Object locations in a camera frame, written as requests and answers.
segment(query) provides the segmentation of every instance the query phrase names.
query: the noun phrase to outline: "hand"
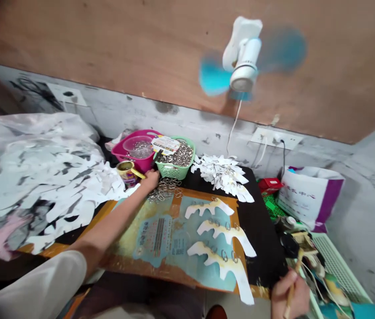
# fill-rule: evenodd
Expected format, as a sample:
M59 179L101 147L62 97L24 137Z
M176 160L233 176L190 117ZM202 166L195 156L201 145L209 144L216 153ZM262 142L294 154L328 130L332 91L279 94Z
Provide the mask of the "hand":
M295 284L295 294L290 303L290 318L305 315L309 310L310 288L294 270L290 270L273 288L271 293L271 319L283 319L289 288Z
M159 176L160 176L159 171L155 171L154 169L151 169L146 172L145 176L146 178L140 181L140 185L141 185L140 188L146 190L147 193L149 194L158 186Z

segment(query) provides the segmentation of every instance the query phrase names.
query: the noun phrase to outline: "electrical outlet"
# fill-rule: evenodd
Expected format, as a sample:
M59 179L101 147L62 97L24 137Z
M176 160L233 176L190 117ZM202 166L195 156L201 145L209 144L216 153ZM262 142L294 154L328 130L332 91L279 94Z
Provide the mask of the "electrical outlet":
M46 84L49 87L50 91L53 93L56 100L60 102L65 101L65 103L87 106L87 103L85 102L80 90L53 83Z
M280 142L280 140L283 140L285 142L285 148L288 150L294 149L295 146L302 141L302 136L299 135L277 132L267 128L258 127L251 138L251 142L265 144L266 138L268 146L278 148L283 148L283 143Z

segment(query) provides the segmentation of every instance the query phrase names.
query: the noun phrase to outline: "power cord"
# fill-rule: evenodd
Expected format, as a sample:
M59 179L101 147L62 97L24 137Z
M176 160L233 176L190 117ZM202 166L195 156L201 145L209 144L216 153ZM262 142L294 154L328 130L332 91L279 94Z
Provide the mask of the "power cord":
M284 140L280 140L283 143L283 171L282 171L282 176L280 177L280 180L282 180L283 175L285 174L285 151L286 151L286 145Z
M263 153L261 154L261 157L260 157L260 159L259 159L257 165L261 163L261 161L263 160L264 154L266 153L266 148L267 148L267 136L264 135L264 138L266 139L266 142L265 142L265 145L264 145L264 150L263 150Z
M228 152L228 146L230 144L230 139L232 138L232 133L233 133L233 129L235 128L235 125L236 125L236 122L237 122L237 118L239 117L239 112L240 112L240 107L241 106L242 106L242 100L239 100L239 108L237 109L237 114L236 114L235 122L233 123L232 129L230 130L230 134L228 135L228 141L227 141L227 147L226 147L227 156L230 156L230 154Z

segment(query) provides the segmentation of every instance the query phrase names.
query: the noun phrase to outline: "wooden stick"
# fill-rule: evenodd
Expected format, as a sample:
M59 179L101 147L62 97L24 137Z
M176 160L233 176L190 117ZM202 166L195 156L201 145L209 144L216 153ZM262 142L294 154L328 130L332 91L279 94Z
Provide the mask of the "wooden stick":
M298 275L299 275L299 270L301 269L302 257L303 256L304 256L304 251L302 250L302 248L300 248L299 251L298 251L298 261L297 261L297 264L295 265L295 271L297 272ZM283 315L283 318L285 318L285 319L290 319L289 318L289 316L290 316L290 304L292 302L292 298L294 297L294 293L295 293L295 284L292 284L289 288L288 301L286 303L285 314Z

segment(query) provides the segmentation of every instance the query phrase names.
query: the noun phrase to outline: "white wall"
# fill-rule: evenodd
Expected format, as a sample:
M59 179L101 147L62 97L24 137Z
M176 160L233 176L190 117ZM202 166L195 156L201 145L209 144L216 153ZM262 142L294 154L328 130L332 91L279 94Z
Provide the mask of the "white wall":
M13 88L9 81L15 82L20 76L79 89L88 107L75 109L66 104L68 110L80 114L104 136L116 137L127 128L153 128L163 134L192 139L198 154L227 155L232 118L0 66L0 80L29 112L39 109L51 112L51 108L35 94L21 94ZM248 142L257 126L238 121L230 154L251 167L257 177L273 177L282 166L283 150L268 147L264 159L257 165L263 145ZM300 145L286 152L286 164L328 167L347 177L328 223L329 236L375 301L375 132L356 145L304 136Z

